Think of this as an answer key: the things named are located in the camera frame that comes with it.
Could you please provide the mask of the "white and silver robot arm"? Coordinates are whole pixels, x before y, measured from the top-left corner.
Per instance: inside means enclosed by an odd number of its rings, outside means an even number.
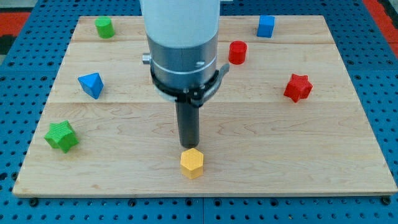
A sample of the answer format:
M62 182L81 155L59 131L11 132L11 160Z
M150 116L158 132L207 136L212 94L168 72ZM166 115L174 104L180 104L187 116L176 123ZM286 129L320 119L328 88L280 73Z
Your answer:
M215 73L219 0L140 0L150 68L161 84L198 88Z

